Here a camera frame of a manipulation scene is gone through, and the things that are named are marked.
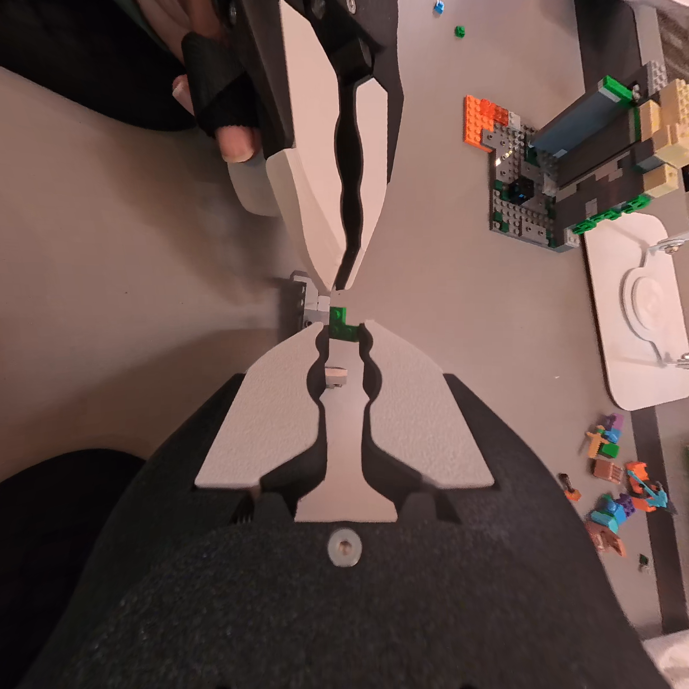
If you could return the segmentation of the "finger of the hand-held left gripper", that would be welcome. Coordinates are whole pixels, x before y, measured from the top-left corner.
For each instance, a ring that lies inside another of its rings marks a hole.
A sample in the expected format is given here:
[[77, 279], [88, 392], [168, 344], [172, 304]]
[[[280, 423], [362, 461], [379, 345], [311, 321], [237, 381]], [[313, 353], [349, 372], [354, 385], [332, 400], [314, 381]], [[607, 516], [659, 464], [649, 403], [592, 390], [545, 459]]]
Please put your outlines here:
[[388, 184], [388, 94], [375, 80], [354, 90], [354, 122], [361, 165], [356, 201], [361, 211], [359, 246], [346, 287], [352, 287], [383, 209]]
[[278, 3], [294, 146], [271, 155], [267, 175], [286, 229], [319, 291], [331, 291], [347, 246], [335, 153], [338, 79], [311, 23]]

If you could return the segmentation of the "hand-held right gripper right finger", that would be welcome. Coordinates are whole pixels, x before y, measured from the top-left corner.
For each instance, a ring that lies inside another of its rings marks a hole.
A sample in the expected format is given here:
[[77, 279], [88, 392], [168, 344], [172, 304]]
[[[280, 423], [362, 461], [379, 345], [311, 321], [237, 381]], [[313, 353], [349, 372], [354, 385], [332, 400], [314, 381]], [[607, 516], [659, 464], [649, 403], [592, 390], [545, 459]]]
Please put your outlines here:
[[375, 321], [361, 324], [367, 433], [372, 450], [434, 488], [487, 488], [495, 479], [442, 369]]

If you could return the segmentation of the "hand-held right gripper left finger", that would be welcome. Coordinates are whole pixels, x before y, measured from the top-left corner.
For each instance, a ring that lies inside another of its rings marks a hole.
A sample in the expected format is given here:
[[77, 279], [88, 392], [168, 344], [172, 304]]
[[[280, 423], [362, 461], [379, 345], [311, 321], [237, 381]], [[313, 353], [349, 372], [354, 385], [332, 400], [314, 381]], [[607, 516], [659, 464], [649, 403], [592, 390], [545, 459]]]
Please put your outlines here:
[[194, 484], [308, 493], [324, 479], [328, 331], [314, 323], [247, 370]]

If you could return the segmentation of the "grey white brick column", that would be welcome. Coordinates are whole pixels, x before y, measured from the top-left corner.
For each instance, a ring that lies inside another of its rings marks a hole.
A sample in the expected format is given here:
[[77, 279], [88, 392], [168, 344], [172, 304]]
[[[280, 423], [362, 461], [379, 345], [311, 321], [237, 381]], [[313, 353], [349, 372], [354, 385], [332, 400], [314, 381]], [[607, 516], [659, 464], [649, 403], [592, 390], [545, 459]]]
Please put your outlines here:
[[[296, 332], [313, 323], [322, 323], [323, 330], [328, 333], [331, 298], [320, 295], [315, 282], [304, 271], [293, 271], [290, 281], [296, 288]], [[347, 383], [346, 368], [326, 365], [324, 370], [327, 389], [340, 389]]]

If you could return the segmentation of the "person's left hand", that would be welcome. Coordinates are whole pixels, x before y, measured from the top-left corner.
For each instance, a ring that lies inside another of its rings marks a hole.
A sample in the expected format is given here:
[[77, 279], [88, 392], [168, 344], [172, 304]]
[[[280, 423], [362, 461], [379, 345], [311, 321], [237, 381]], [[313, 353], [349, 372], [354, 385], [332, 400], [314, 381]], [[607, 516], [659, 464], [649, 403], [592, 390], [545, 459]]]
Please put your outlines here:
[[[212, 1], [137, 1], [142, 15], [157, 37], [180, 62], [184, 62], [182, 40], [195, 32], [228, 46], [225, 27], [218, 18]], [[227, 163], [244, 163], [261, 148], [260, 132], [246, 126], [217, 129], [214, 138]]]

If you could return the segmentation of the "orange brick plate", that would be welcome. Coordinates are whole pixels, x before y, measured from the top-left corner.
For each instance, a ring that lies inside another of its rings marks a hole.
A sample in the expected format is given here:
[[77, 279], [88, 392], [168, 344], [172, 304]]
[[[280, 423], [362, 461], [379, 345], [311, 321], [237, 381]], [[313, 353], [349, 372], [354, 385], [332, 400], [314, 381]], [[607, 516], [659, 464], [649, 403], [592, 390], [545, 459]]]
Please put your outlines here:
[[464, 142], [488, 152], [489, 148], [482, 143], [482, 135], [484, 130], [494, 132], [495, 125], [519, 132], [521, 117], [487, 99], [477, 99], [467, 94], [464, 98]]

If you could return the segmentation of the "pile of colourful brick figures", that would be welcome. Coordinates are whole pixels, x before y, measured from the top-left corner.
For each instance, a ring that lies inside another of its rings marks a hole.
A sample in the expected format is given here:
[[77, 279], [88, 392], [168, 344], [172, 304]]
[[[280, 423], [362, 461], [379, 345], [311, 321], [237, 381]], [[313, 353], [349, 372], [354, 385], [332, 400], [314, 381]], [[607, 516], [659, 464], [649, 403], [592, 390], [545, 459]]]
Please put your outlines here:
[[620, 443], [625, 428], [621, 412], [603, 415], [585, 433], [586, 459], [593, 478], [613, 491], [601, 494], [586, 513], [583, 525], [599, 555], [626, 556], [621, 528], [637, 514], [664, 512], [677, 515], [664, 485], [653, 480], [644, 461], [621, 461]]

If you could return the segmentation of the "grey green brick tower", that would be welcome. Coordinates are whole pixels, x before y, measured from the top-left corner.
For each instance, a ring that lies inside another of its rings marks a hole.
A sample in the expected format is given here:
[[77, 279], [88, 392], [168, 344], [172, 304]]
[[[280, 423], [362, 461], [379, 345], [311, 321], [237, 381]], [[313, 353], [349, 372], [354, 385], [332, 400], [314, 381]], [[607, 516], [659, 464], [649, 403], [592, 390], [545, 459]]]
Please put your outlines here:
[[602, 220], [688, 191], [688, 76], [606, 74], [547, 125], [484, 130], [488, 230], [564, 252]]

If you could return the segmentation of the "white lamp base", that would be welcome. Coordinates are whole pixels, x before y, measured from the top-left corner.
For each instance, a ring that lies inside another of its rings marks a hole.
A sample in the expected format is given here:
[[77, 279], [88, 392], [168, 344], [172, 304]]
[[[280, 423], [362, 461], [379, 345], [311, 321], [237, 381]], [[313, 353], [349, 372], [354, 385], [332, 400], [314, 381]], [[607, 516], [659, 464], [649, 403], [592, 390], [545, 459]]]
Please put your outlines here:
[[606, 385], [625, 411], [688, 397], [688, 370], [660, 361], [637, 305], [645, 254], [668, 237], [658, 218], [639, 212], [602, 220], [583, 237]]

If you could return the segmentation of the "black quilted wrist rest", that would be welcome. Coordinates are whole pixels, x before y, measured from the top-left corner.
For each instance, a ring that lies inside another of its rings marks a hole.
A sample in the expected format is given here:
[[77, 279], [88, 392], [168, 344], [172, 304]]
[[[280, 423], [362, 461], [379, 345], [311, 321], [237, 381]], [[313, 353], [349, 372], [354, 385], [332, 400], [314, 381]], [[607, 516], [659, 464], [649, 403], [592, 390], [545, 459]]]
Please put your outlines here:
[[1, 66], [122, 123], [196, 125], [172, 94], [183, 65], [136, 1], [2, 1]]
[[72, 597], [145, 461], [111, 449], [47, 459], [1, 482], [1, 687], [15, 688]]

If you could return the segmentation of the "white crumpled paper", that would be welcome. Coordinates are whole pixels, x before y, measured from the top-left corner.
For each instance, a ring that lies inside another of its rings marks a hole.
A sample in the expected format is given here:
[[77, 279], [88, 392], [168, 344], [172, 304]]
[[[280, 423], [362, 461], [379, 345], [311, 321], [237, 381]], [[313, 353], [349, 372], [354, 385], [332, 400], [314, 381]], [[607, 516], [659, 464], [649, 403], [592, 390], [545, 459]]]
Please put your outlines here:
[[672, 688], [688, 688], [688, 630], [647, 639], [643, 647]]

